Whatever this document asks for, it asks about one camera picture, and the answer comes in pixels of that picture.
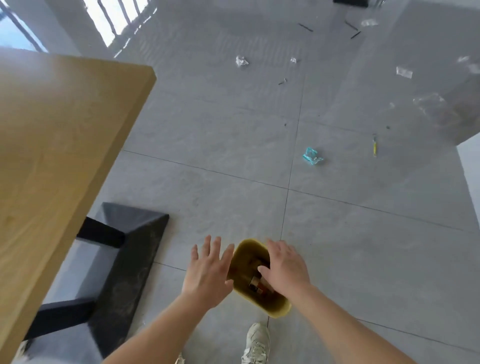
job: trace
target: black object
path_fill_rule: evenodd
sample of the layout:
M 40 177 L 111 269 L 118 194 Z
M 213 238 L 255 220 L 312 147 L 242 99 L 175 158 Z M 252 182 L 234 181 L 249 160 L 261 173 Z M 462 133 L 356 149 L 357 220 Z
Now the black object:
M 360 33 L 361 33 L 361 32 L 358 32 L 358 33 L 354 34 L 350 39 L 355 38 L 355 37 L 356 37 L 358 34 L 360 34 Z
M 311 30 L 309 27 L 304 26 L 303 24 L 300 24 L 300 23 L 297 23 L 297 24 L 300 25 L 300 26 L 302 26 L 302 27 L 304 27 L 304 28 L 307 29 L 308 31 L 313 32 L 313 30 Z
M 25 340 L 88 322 L 105 358 L 124 343 L 169 216 L 103 203 L 99 220 L 85 218 L 77 235 L 119 248 L 103 289 L 94 302 L 73 300 L 40 307 Z
M 352 6 L 360 6 L 362 8 L 368 8 L 368 0 L 333 0 L 337 4 L 345 4 Z
M 40 306 L 24 340 L 30 340 L 37 336 L 87 322 L 94 307 L 95 301 L 89 299 L 43 304 Z
M 100 221 L 86 217 L 77 238 L 90 240 L 92 242 L 111 246 L 120 249 L 125 242 L 125 234 Z
M 352 29 L 355 29 L 356 31 L 358 31 L 358 28 L 356 26 L 354 26 L 353 24 L 350 24 L 349 22 L 347 22 L 347 20 L 345 19 L 345 24 L 348 25 L 350 28 Z

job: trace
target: trash can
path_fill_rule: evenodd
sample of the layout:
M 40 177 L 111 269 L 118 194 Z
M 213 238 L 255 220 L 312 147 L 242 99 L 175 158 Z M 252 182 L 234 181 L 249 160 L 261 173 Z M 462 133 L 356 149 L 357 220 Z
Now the trash can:
M 233 253 L 227 279 L 233 279 L 233 289 L 243 298 L 263 309 L 270 317 L 285 316 L 291 303 L 266 282 L 258 266 L 270 267 L 267 247 L 255 239 L 243 240 Z

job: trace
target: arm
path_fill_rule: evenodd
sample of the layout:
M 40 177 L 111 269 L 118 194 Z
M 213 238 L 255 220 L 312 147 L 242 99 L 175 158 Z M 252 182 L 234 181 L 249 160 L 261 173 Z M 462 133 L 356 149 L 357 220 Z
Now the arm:
M 310 284 L 302 257 L 284 241 L 267 243 L 270 269 L 258 267 L 272 287 L 307 318 L 339 364 L 415 364 Z
M 197 245 L 192 248 L 192 260 L 180 296 L 148 328 L 116 349 L 104 364 L 175 363 L 206 312 L 233 289 L 233 281 L 226 281 L 233 245 L 229 245 L 219 259 L 221 238 L 215 238 L 211 249 L 210 240 L 210 235 L 205 238 L 201 258 Z

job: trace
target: yellow bucket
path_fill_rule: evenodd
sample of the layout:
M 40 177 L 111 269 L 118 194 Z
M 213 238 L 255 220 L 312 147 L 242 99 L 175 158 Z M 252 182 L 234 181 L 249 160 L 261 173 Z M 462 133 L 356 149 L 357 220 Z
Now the yellow bucket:
M 267 247 L 255 239 L 243 240 L 233 253 L 227 277 L 233 279 L 233 289 L 240 296 L 263 309 L 270 317 L 285 316 L 292 305 L 284 296 L 275 291 L 267 290 L 267 294 L 262 295 L 252 290 L 252 278 L 260 276 L 259 265 L 270 267 Z

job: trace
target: shoe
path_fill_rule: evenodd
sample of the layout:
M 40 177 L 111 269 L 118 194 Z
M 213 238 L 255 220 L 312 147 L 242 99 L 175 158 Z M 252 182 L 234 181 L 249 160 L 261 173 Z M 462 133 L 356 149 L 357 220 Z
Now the shoe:
M 265 325 L 253 324 L 247 333 L 247 347 L 241 364 L 266 364 L 270 353 L 270 332 Z
M 183 358 L 181 353 L 179 354 L 179 357 L 177 358 L 177 361 L 175 362 L 175 364 L 185 364 L 185 359 Z

